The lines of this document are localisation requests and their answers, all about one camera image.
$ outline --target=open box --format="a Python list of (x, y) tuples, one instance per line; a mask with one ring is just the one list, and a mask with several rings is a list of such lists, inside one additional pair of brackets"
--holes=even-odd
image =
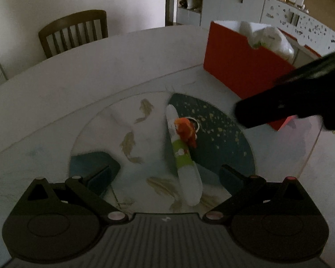
[[(242, 35), (270, 25), (241, 22), (211, 22), (204, 69), (223, 82), (241, 99), (254, 96), (274, 86), (274, 81), (295, 67), (274, 52), (259, 47), (253, 49)], [(275, 130), (281, 129), (293, 116), (270, 122)]]

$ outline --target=ribbed gray surface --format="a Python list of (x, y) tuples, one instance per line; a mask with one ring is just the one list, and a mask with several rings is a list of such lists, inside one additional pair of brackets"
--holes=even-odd
[(88, 253), (60, 264), (13, 259), (5, 268), (327, 268), (315, 258), (276, 264), (246, 253), (221, 225), (203, 223), (197, 214), (137, 214), (125, 225), (111, 226)]

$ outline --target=screw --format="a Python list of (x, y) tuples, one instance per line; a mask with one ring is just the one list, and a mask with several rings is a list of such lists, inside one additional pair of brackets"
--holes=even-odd
[(125, 213), (122, 213), (121, 211), (113, 211), (108, 214), (108, 219), (110, 220), (122, 220), (125, 218)]
[(220, 211), (212, 210), (206, 213), (206, 218), (209, 220), (220, 220), (223, 218), (223, 213)]

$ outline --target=orange plush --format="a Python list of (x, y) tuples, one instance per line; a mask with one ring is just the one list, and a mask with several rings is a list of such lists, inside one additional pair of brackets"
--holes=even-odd
[(176, 132), (179, 134), (181, 140), (189, 146), (196, 148), (196, 132), (194, 125), (187, 118), (178, 118), (174, 121), (177, 127)]

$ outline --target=chair backrest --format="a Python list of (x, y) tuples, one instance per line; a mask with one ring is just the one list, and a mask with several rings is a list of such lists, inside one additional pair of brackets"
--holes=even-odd
[[(50, 45), (47, 40), (47, 38), (50, 35), (52, 35), (54, 48), (57, 54), (63, 51), (67, 51), (68, 49), (75, 48), (76, 46), (83, 45), (84, 44), (83, 40), (85, 40), (86, 43), (89, 43), (90, 38), (89, 38), (89, 33), (88, 33), (86, 22), (90, 22), (90, 28), (92, 29), (92, 32), (93, 32), (93, 40), (94, 41), (98, 40), (94, 20), (100, 21), (102, 38), (108, 37), (107, 13), (104, 10), (88, 10), (88, 11), (74, 13), (66, 17), (57, 19), (56, 21), (53, 21), (52, 23), (44, 27), (38, 33), (38, 37), (40, 39), (40, 42), (41, 42), (42, 48), (44, 49), (46, 57), (50, 58), (53, 56), (52, 51), (50, 49)], [(84, 36), (81, 36), (81, 32), (79, 30), (79, 24), (83, 24)], [(74, 26), (73, 31), (75, 32), (76, 35), (72, 35), (71, 26)], [(66, 42), (66, 38), (63, 33), (65, 29), (67, 29), (68, 40), (70, 44)], [(61, 37), (60, 44), (61, 44), (62, 50), (60, 49), (59, 43), (57, 42), (57, 38), (55, 35), (56, 32), (60, 33), (60, 37)]]

